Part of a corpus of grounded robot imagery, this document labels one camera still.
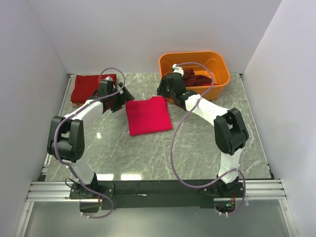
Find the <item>pink t shirt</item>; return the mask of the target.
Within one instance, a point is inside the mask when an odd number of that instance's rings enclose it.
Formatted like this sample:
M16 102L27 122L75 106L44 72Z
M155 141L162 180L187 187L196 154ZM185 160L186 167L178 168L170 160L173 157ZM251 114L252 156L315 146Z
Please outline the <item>pink t shirt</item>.
M172 129L167 103L161 96L126 103L130 136L164 132Z

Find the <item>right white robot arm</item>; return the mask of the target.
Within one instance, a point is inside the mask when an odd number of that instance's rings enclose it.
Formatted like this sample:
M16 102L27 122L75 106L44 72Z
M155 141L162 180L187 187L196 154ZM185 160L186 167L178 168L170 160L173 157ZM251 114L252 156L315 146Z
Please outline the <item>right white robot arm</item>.
M213 187L220 196L228 197L237 188L239 159L249 138L241 112L217 106L197 92L187 90L180 73L163 76L157 94L187 111L185 117L193 113L214 127L215 143L221 152L220 169L215 180L198 189Z

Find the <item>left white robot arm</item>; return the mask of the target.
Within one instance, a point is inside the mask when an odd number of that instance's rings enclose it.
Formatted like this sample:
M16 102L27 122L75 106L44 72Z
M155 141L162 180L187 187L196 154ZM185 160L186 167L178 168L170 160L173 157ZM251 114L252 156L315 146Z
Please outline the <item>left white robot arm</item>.
M116 112L134 100L122 82L116 84L107 77L99 83L86 102L74 112L55 116L51 120L47 152L65 165L73 175L72 190L86 198L99 195L97 175L83 158L85 150L84 128L106 112Z

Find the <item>dark maroon t shirt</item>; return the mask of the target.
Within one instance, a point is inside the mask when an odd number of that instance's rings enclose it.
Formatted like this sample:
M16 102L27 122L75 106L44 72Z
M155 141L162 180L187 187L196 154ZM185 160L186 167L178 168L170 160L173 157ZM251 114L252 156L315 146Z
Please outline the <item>dark maroon t shirt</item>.
M205 75L196 75L193 69L184 70L182 81L185 87L211 86L212 79Z

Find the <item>folded red t shirt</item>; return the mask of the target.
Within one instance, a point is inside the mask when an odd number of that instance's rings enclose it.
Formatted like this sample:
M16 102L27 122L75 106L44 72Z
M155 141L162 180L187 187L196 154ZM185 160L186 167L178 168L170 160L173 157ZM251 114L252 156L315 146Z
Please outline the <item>folded red t shirt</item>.
M99 89L99 75L77 75L71 94L71 103L85 103Z

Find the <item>black base beam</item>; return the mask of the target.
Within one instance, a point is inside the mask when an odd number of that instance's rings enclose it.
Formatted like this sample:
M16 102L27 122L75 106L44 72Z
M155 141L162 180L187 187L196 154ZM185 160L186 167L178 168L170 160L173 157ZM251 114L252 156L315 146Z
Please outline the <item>black base beam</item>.
M99 181L98 191L109 197L103 199L99 195L87 194L79 184L73 183L69 198L72 200L86 199L80 205L83 212L96 212L100 205L102 210L115 208L147 208L147 207L199 207L214 208L217 198L231 200L244 194L244 185L235 180L226 185L222 181L203 187L208 180L190 180L189 188L178 180L139 180L139 181Z

